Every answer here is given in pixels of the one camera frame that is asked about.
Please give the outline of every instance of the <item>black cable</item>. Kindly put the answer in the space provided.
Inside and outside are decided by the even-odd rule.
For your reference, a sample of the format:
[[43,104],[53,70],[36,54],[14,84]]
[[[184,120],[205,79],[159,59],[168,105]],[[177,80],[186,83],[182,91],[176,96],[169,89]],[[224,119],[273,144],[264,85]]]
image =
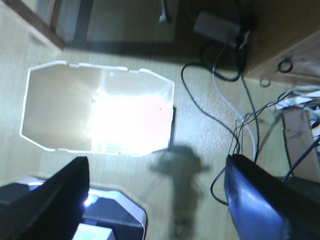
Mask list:
[[[216,44],[216,43],[217,43],[216,41],[210,41],[200,49],[200,51],[199,51],[199,60],[200,60],[200,62],[202,64],[202,66],[204,68],[206,68],[208,71],[212,72],[217,78],[219,78],[222,81],[225,81],[225,82],[236,82],[236,81],[238,81],[240,79],[240,77],[241,77],[242,72],[243,72],[243,68],[241,68],[241,69],[238,68],[237,75],[234,76],[234,77],[228,78],[226,76],[223,76],[223,74],[219,73],[216,69],[213,70],[213,67],[210,64],[206,63],[206,61],[204,60],[204,52],[205,52],[205,50],[208,47],[210,47],[212,44]],[[240,61],[239,60],[239,55],[242,52],[242,50],[239,49],[239,47],[240,46],[237,46],[235,48],[235,60],[236,60],[237,63]]]
[[288,97],[290,94],[291,94],[291,93],[288,93],[288,94],[285,95],[285,92],[281,93],[281,94],[278,96],[278,98],[276,99],[276,102],[277,102],[277,103],[281,102],[283,99],[285,99],[286,97]]
[[[226,46],[227,46],[227,43],[223,46],[222,50],[220,51],[220,53],[218,54],[218,57],[216,58],[215,62],[214,62],[214,65],[213,65],[213,71],[216,69],[216,65],[217,65],[217,62],[219,61],[220,59],[220,56],[221,54],[224,52],[224,50],[226,49]],[[245,64],[246,64],[246,61],[245,60],[242,60],[242,61],[237,61],[237,66],[238,66],[238,69],[242,69],[242,67],[245,67]],[[246,85],[246,82],[245,82],[245,79],[244,79],[244,76],[243,74],[241,74],[241,79],[242,79],[242,82],[243,82],[243,85],[244,85],[244,88],[246,90],[246,94],[248,95],[248,98],[250,100],[250,104],[252,106],[252,110],[253,112],[256,111],[255,107],[254,107],[254,104],[253,104],[253,100],[251,98],[251,95],[250,95],[250,92],[249,92],[249,89]],[[259,125],[257,126],[257,132],[258,132],[258,138],[260,139],[260,131],[259,131]],[[237,135],[237,139],[240,139],[240,136],[241,136],[241,133],[242,133],[242,137],[241,137],[241,145],[240,145],[240,149],[242,150],[243,152],[243,138],[244,138],[244,130],[240,130],[239,133],[237,133],[237,128],[235,129],[235,131],[233,132],[234,135]],[[229,147],[229,151],[228,151],[228,154],[230,154],[230,150],[233,146],[233,139],[231,141],[231,144],[230,144],[230,147]]]
[[283,113],[281,114],[281,119],[282,119],[282,134],[283,134],[285,155],[286,155],[286,159],[288,161],[289,167],[292,168],[291,159],[290,159],[289,150],[288,150],[287,137],[286,137],[286,123],[285,123],[285,118]]
[[237,130],[238,130],[237,127],[234,128],[234,133],[236,134],[236,136],[237,136],[238,138],[240,138],[240,135],[241,135],[241,133],[243,133],[244,128],[243,128],[243,127],[240,127],[238,133],[237,133]]
[[229,204],[226,201],[221,200],[220,198],[218,198],[215,193],[214,193],[214,185],[217,182],[217,180],[221,177],[221,175],[225,172],[226,168],[224,167],[221,172],[219,172],[219,174],[215,177],[215,179],[212,181],[212,184],[210,186],[210,192],[211,195],[213,196],[213,198],[215,200],[217,200],[219,203],[225,205],[225,206],[229,206]]
[[252,100],[252,97],[251,97],[251,94],[249,92],[249,89],[248,89],[248,86],[246,84],[246,81],[245,81],[245,78],[243,75],[241,75],[241,81],[243,83],[243,86],[244,86],[244,89],[246,91],[246,94],[249,98],[249,102],[250,102],[250,105],[251,105],[251,108],[252,108],[252,111],[254,112],[254,118],[255,118],[255,126],[256,126],[256,151],[255,151],[255,155],[254,155],[254,160],[253,162],[254,163],[257,163],[257,160],[258,160],[258,155],[259,155],[259,148],[260,148],[260,128],[259,128],[259,122],[258,122],[258,117],[257,117],[257,114],[256,114],[256,108],[255,108],[255,105],[254,105],[254,102]]
[[[237,126],[234,128],[234,130],[233,130],[233,134],[234,135],[236,135],[236,138],[237,139],[239,139],[240,138],[240,133],[239,132],[237,132]],[[230,151],[231,151],[231,148],[232,148],[232,146],[233,146],[233,143],[234,143],[234,141],[233,141],[234,139],[232,139],[232,141],[231,141],[231,144],[230,144],[230,147],[229,147],[229,150],[228,150],[228,155],[231,155],[230,154]],[[236,152],[236,146],[234,146],[234,149],[233,149],[233,152],[232,152],[232,154],[235,154],[235,152]]]
[[218,122],[221,126],[223,126],[229,133],[232,134],[233,138],[235,138],[236,141],[236,147],[237,147],[237,153],[240,152],[240,142],[239,139],[237,138],[237,136],[234,134],[234,132],[231,130],[230,127],[228,127],[224,122],[222,122],[221,120],[219,120],[218,118],[214,117],[213,115],[209,114],[208,112],[206,112],[205,110],[203,110],[200,105],[197,103],[197,101],[195,100],[195,98],[193,97],[193,95],[191,94],[186,82],[185,82],[185,78],[184,78],[184,71],[187,67],[203,67],[202,64],[200,63],[188,63],[186,65],[183,66],[182,70],[181,70],[181,80],[183,83],[183,86],[186,90],[186,92],[188,93],[189,97],[191,98],[192,102],[195,104],[195,106],[200,110],[201,113],[203,113],[204,115],[206,115],[207,117],[211,118],[212,120]]
[[301,157],[299,157],[299,159],[293,164],[293,166],[290,168],[290,170],[284,176],[284,178],[282,180],[283,183],[285,183],[288,180],[291,173],[306,158],[306,156],[311,152],[311,150],[314,149],[314,147],[316,147],[318,145],[319,142],[320,142],[320,136],[310,145],[310,147],[308,147],[308,149],[301,155]]
[[245,127],[246,125],[252,123],[253,121],[255,121],[255,119],[256,119],[265,109],[270,108],[270,107],[278,104],[279,102],[281,102],[283,99],[285,99],[285,98],[286,98],[287,96],[289,96],[290,94],[291,94],[291,93],[287,93],[285,96],[283,96],[284,93],[282,93],[280,96],[283,96],[283,97],[281,97],[281,98],[278,97],[277,102],[272,102],[272,101],[268,102],[266,105],[264,105],[262,108],[260,108],[259,110],[257,110],[257,111],[255,112],[255,113],[256,113],[256,117],[254,117],[254,118],[251,119],[250,121],[248,121],[247,118],[253,116],[255,113],[254,113],[254,112],[247,113],[247,114],[244,116],[244,120],[245,120],[245,121],[243,121],[243,122],[242,122],[242,125],[241,125],[241,126],[238,126],[237,128],[243,128],[243,127]]
[[241,154],[243,155],[244,154],[244,129],[242,128],[242,131],[241,131]]

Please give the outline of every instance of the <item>wooden furniture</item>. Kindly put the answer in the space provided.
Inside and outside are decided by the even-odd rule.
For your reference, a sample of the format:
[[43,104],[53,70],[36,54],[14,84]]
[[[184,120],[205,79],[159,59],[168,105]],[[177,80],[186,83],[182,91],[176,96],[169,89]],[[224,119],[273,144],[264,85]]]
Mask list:
[[3,8],[40,41],[60,51],[65,47],[64,40],[56,34],[61,4],[62,0],[50,0],[48,20],[45,22],[21,0],[0,0],[0,8]]
[[[256,27],[248,44],[246,76],[286,83],[320,83],[320,1],[253,0]],[[278,70],[289,59],[289,73]]]

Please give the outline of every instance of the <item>floor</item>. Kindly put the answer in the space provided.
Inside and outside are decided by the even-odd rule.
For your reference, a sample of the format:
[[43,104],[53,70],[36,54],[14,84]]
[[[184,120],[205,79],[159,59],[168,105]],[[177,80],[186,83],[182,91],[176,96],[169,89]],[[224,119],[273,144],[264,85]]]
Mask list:
[[[35,10],[39,8],[36,0],[25,2]],[[192,35],[196,43],[194,49],[190,50],[191,40],[185,46],[180,46],[180,49],[174,49],[179,45],[173,42],[177,35],[174,25],[177,24],[177,16],[181,11],[178,8],[181,1],[168,1],[172,23],[167,25],[157,23],[161,13],[160,1],[106,2],[108,3],[95,1],[89,16],[86,41],[99,42],[92,47],[93,50],[83,41],[72,45],[74,40],[64,24],[70,26],[69,30],[76,32],[79,26],[72,27],[71,21],[77,16],[75,14],[62,16],[58,33],[70,39],[70,47],[57,52],[38,42],[0,10],[0,184],[28,175],[50,177],[77,156],[67,152],[43,151],[19,137],[28,68],[55,60],[65,60],[70,64],[125,66],[131,70],[146,68],[175,82],[173,148],[171,151],[155,152],[144,157],[89,154],[92,187],[118,189],[140,204],[148,215],[147,240],[238,239],[228,208],[216,202],[209,191],[213,178],[224,167],[231,136],[216,122],[200,113],[180,79],[183,63],[192,59],[207,39]],[[147,2],[148,11],[143,5]],[[64,13],[70,10],[66,6],[63,9]],[[98,12],[99,9],[108,10],[101,13]],[[126,28],[126,22],[132,22],[131,18],[135,18],[128,10],[141,9],[148,12],[147,17],[152,21],[143,18],[143,14],[137,14],[132,26],[140,24],[145,28],[140,32]],[[132,49],[142,48],[143,45],[150,49],[141,54]],[[162,55],[159,54],[165,48],[169,49]],[[220,118],[228,126],[235,126],[236,115],[217,95],[209,72],[190,68],[186,70],[185,78],[195,99],[207,112]],[[262,88],[256,79],[246,81],[257,108],[274,101],[279,94],[292,88],[291,85],[275,82],[268,88]],[[242,113],[251,111],[240,81],[219,81],[218,85]],[[258,164],[273,175],[284,175],[288,170],[288,163],[282,123],[277,121],[278,114],[274,108],[269,108],[259,118],[261,138],[266,138],[267,141],[260,152]],[[244,154],[252,157],[247,133],[244,135]],[[215,191],[224,198],[222,179],[216,184]]]

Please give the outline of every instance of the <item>white plastic storage bin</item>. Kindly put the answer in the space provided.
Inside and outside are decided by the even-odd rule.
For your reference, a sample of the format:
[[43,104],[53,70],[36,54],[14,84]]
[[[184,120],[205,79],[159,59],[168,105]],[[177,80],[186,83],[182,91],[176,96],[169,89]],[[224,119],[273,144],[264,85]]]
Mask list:
[[29,69],[20,135],[47,151],[142,156],[166,149],[174,83],[150,70],[65,61]]

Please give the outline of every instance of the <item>black ring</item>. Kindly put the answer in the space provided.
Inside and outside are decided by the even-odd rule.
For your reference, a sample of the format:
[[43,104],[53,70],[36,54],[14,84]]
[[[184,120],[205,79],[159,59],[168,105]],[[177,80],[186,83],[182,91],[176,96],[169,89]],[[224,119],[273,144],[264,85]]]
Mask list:
[[[282,65],[283,64],[289,64],[289,68],[288,69],[285,69],[283,70],[282,69]],[[291,59],[289,57],[283,59],[281,62],[279,62],[278,64],[278,71],[283,73],[283,74],[287,74],[287,73],[290,73],[291,70],[294,68],[294,63],[291,61]]]

